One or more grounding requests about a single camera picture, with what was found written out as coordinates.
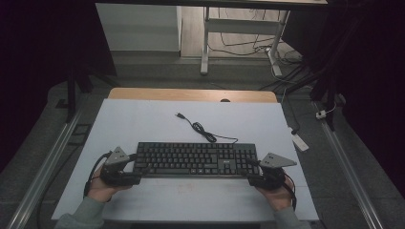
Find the aluminium floor rail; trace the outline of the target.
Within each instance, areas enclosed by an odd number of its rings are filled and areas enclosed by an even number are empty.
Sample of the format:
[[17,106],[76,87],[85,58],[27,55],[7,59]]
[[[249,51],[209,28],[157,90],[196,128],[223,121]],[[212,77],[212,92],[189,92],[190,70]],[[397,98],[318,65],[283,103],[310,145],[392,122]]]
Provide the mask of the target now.
[[370,229],[384,229],[383,222],[377,214],[373,203],[362,186],[361,181],[355,172],[352,163],[350,162],[346,151],[344,150],[337,134],[330,128],[325,117],[321,117],[318,112],[315,113],[315,118],[321,123],[326,138],[332,148],[333,154],[339,163],[343,174],[351,187],[352,194],[358,202],[359,208],[365,218]]
[[32,215],[32,211],[41,201],[48,184],[50,184],[53,171],[81,115],[82,108],[78,108],[73,114],[69,114],[67,122],[63,123],[62,129],[54,136],[55,141],[53,146],[47,151],[46,156],[39,163],[38,170],[32,178],[30,186],[25,191],[24,196],[19,201],[19,205],[14,211],[6,229],[24,229],[26,226]]

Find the white board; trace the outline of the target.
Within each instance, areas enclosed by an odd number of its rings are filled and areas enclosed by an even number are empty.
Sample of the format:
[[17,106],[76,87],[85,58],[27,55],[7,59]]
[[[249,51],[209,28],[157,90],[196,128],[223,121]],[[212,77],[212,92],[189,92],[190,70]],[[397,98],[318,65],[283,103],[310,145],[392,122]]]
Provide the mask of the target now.
[[[75,211],[101,155],[116,147],[132,154],[142,141],[204,142],[191,128],[192,122],[200,122],[222,142],[237,138],[255,144],[259,158],[268,153],[298,158],[278,103],[106,99],[53,217]],[[265,198],[244,178],[145,177],[114,195],[103,217],[126,222],[210,223],[271,221],[273,214]]]

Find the white desk frame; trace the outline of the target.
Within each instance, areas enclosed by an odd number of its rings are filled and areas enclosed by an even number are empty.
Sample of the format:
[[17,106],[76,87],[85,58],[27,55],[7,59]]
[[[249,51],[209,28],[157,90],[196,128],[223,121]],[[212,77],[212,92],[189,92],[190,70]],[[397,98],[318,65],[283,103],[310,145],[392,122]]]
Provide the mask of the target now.
[[282,34],[287,24],[289,16],[288,10],[281,10],[277,21],[255,21],[242,19],[221,19],[211,18],[210,8],[205,7],[203,12],[203,44],[202,44],[202,62],[201,75],[208,73],[208,38],[211,32],[219,33],[240,33],[240,34],[259,34],[272,35],[273,43],[270,48],[265,48],[266,56],[270,62],[274,76],[281,76],[282,72],[276,60],[276,52],[280,43]]

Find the black curtain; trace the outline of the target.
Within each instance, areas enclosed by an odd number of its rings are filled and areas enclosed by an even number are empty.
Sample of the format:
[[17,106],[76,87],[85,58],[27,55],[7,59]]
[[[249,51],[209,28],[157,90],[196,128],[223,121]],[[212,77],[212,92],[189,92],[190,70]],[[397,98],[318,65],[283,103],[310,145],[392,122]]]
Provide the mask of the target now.
[[405,197],[405,0],[327,0],[329,10],[293,10],[283,35],[314,71],[337,51],[359,18],[337,62],[343,115]]
[[89,74],[116,68],[96,0],[0,0],[0,172],[70,75],[84,91]]

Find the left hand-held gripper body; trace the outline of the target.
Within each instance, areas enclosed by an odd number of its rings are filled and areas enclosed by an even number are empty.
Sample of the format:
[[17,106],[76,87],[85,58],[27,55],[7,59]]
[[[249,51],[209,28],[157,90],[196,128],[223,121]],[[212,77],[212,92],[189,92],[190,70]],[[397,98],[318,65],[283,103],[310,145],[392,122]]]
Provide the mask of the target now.
[[109,186],[133,186],[139,185],[142,174],[140,172],[125,172],[124,168],[130,161],[120,147],[116,147],[107,156],[102,165],[100,178]]

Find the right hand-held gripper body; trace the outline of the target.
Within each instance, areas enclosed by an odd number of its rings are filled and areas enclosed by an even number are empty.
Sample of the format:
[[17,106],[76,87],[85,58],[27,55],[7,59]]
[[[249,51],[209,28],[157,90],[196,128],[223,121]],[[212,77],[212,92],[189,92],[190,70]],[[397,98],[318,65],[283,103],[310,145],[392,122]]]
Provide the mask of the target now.
[[273,153],[268,153],[260,162],[262,173],[260,175],[251,174],[248,181],[250,186],[259,187],[267,190],[275,190],[285,184],[286,173],[285,167],[295,166],[296,161],[283,156],[278,156]]

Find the black keyboard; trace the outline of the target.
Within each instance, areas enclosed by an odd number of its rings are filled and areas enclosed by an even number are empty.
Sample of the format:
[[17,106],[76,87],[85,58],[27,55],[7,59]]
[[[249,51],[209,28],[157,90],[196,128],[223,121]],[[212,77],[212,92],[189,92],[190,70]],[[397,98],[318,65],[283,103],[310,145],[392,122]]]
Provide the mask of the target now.
[[148,168],[148,177],[241,177],[240,172],[259,175],[254,144],[140,142],[133,171]]

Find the white cabinet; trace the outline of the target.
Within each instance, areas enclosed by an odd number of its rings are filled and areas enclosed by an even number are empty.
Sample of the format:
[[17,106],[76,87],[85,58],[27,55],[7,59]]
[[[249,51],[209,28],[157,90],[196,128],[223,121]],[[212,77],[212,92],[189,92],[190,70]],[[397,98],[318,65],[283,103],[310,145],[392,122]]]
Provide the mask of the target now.
[[112,51],[179,52],[181,7],[96,3]]

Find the person's right hand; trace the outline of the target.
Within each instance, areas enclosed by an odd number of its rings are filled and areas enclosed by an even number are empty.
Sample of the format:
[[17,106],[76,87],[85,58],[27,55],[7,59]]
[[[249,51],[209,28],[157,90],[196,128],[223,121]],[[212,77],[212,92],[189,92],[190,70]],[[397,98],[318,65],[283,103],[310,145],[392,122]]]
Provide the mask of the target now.
[[265,197],[270,207],[275,211],[281,211],[292,206],[290,190],[293,188],[292,181],[286,178],[285,184],[275,190],[258,188],[258,191]]

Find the white power strip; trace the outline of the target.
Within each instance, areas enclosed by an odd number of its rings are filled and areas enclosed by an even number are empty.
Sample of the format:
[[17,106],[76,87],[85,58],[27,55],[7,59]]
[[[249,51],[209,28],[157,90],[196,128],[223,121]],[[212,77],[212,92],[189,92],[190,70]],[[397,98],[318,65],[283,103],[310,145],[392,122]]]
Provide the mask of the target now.
[[309,145],[297,134],[296,130],[293,130],[292,128],[288,128],[291,134],[291,139],[295,147],[300,151],[300,152],[305,152],[309,149]]

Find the person's left hand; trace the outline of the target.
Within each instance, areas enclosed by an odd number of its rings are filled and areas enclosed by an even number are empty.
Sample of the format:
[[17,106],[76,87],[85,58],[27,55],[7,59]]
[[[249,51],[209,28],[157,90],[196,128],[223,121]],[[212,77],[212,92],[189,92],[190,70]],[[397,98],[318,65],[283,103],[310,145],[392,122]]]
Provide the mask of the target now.
[[129,186],[109,186],[99,176],[101,168],[98,168],[90,181],[89,191],[87,193],[88,198],[92,198],[98,202],[108,202],[114,194],[119,191],[129,189]]

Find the black metal stand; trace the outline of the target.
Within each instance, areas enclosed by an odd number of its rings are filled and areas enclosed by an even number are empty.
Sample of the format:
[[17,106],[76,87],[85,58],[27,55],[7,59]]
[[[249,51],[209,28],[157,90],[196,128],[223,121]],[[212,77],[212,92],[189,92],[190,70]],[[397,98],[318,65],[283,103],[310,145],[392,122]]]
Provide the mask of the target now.
[[113,88],[119,87],[119,84],[109,78],[106,74],[103,74],[100,71],[97,71],[95,68],[90,67],[88,65],[74,65],[69,73],[67,78],[67,89],[68,89],[68,115],[66,118],[66,122],[70,123],[75,114],[76,114],[76,89],[78,87],[82,93],[88,94],[90,93],[94,85],[91,82],[90,76],[95,76],[96,78],[100,79],[101,81],[105,82],[107,85],[110,85]]
[[326,123],[331,131],[334,131],[333,111],[335,109],[336,78],[334,67],[325,66],[317,73],[317,82],[309,96],[313,101],[320,101],[324,95],[327,96]]

